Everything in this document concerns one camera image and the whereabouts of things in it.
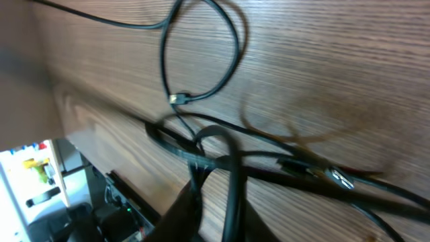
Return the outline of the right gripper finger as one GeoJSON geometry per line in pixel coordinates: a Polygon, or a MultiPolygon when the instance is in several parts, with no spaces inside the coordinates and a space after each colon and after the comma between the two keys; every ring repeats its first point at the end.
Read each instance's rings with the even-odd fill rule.
{"type": "MultiPolygon", "coordinates": [[[[144,238],[144,241],[204,241],[195,230],[199,228],[194,200],[187,184],[178,195],[176,201],[164,214],[154,229],[144,238]]],[[[279,242],[263,222],[256,210],[247,202],[245,215],[246,242],[279,242]]]]}

